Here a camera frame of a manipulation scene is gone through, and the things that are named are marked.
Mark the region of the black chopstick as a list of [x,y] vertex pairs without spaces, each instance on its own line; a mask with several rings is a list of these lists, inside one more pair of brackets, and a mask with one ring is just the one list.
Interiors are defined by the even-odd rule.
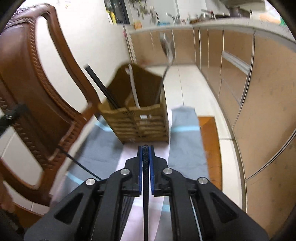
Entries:
[[108,92],[107,88],[105,85],[101,82],[99,77],[95,74],[95,72],[92,70],[92,68],[87,64],[84,66],[84,69],[86,72],[89,74],[89,76],[92,78],[92,80],[95,82],[95,84],[99,87],[101,92],[104,94],[104,96],[107,98],[109,103],[115,108],[118,109],[119,105],[115,101],[115,99],[112,97],[112,95]]
[[74,162],[76,165],[78,165],[80,168],[82,168],[84,171],[92,175],[93,177],[97,178],[98,180],[102,180],[99,176],[91,172],[89,169],[87,169],[85,166],[83,166],[81,163],[79,163],[73,156],[71,156],[68,152],[66,152],[62,147],[58,147],[58,149],[72,162]]
[[142,147],[144,241],[149,240],[149,146]]

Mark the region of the white plastic spoon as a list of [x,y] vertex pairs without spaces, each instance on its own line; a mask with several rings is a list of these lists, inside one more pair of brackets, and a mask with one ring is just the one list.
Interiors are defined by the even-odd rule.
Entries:
[[132,64],[128,64],[126,73],[129,75],[131,92],[126,99],[125,105],[132,114],[135,114],[134,111],[141,110],[142,105],[140,104],[146,101],[144,94],[146,74],[141,67]]

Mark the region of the stainless steel ladle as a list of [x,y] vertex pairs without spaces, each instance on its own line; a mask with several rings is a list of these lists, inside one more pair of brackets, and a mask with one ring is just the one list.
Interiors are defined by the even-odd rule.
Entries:
[[166,36],[166,34],[163,32],[160,32],[159,40],[160,40],[160,44],[163,49],[163,52],[166,56],[166,68],[165,68],[165,71],[164,71],[162,79],[161,79],[161,83],[158,88],[158,92],[157,92],[156,99],[155,99],[155,104],[157,104],[159,102],[159,96],[161,94],[161,90],[164,85],[164,80],[165,80],[166,74],[168,73],[168,70],[170,69],[170,67],[172,66],[172,64],[174,63],[175,58],[176,58],[175,45],[174,45],[173,40],[170,40]]

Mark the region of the beige kitchen cabinets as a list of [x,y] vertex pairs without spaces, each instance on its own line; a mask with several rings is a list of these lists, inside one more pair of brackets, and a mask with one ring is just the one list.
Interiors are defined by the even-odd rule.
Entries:
[[128,33],[132,58],[164,64],[160,33],[173,41],[178,97],[217,107],[219,141],[207,150],[214,184],[274,237],[295,207],[295,41],[271,23],[225,19]]

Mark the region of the chrome kitchen faucet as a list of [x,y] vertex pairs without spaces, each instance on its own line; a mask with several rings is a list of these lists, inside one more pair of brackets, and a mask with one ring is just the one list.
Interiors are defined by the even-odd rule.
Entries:
[[178,25],[181,24],[181,17],[179,15],[171,15],[169,13],[166,13],[166,15],[170,18],[172,18],[173,20],[173,24],[174,25]]

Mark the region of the carved brown wooden chair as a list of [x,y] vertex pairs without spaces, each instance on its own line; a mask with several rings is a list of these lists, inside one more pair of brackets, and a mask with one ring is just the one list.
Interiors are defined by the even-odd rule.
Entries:
[[[81,112],[60,96],[43,70],[36,41],[39,17],[46,19],[64,67],[86,98],[86,108]],[[27,200],[48,206],[52,199],[50,190],[66,152],[97,115],[98,104],[96,90],[64,38],[56,9],[50,4],[39,4],[17,10],[1,33],[1,109],[8,113],[22,108],[13,128],[41,166],[42,174],[37,185],[30,185],[1,162],[1,173],[8,185]]]

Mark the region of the grey pink striped cloth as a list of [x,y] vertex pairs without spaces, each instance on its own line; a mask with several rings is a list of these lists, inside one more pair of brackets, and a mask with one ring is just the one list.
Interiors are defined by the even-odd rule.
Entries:
[[[184,177],[196,180],[209,177],[203,148],[201,128],[194,108],[181,106],[168,111],[169,142],[144,145],[144,160],[149,173],[154,174],[150,159],[160,157],[169,168]],[[122,144],[104,118],[99,118],[90,134],[79,147],[74,158],[88,170],[71,163],[65,177],[55,191],[51,204],[54,207],[80,184],[91,178],[91,172],[106,179],[113,172],[124,168],[126,160],[136,157],[137,143]],[[173,240],[170,202],[168,197],[149,195],[149,240]]]

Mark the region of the wooden slatted utensil holder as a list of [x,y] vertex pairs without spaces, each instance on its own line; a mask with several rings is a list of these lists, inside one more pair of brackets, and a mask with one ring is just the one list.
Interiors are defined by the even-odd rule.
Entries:
[[105,100],[98,105],[98,110],[123,144],[169,141],[161,75],[136,64],[123,64],[115,72],[107,91],[119,107]]

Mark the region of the yellow detergent bottle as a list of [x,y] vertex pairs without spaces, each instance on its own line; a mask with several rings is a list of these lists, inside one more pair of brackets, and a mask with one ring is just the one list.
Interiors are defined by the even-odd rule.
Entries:
[[109,11],[109,15],[110,15],[110,18],[111,18],[112,24],[113,24],[113,25],[116,25],[117,22],[116,22],[116,17],[115,17],[114,12]]

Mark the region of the yellow box on counter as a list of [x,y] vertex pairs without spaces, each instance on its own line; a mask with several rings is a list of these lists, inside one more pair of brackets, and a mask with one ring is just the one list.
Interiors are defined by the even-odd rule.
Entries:
[[142,23],[140,20],[134,21],[133,26],[135,30],[142,29]]

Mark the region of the black frying pan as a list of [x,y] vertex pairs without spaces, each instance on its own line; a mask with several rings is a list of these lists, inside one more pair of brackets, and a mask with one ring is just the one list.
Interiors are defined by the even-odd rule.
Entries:
[[218,13],[215,14],[213,11],[209,11],[209,10],[205,10],[205,9],[201,9],[202,13],[205,14],[209,14],[210,15],[210,19],[222,19],[222,18],[229,18],[230,16],[225,14],[225,13]]

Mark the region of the black cooking pot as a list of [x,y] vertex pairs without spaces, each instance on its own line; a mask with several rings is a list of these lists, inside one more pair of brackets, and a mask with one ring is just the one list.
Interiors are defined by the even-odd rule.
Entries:
[[239,6],[230,6],[227,8],[231,18],[250,18],[252,11],[241,9]]

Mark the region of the orange plastic bag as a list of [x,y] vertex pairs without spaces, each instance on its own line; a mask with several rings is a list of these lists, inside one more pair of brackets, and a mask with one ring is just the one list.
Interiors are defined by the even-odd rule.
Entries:
[[280,24],[281,23],[281,18],[271,15],[269,13],[261,13],[259,15],[259,19],[261,21],[265,21],[265,22],[270,22],[270,23],[275,23],[275,24]]

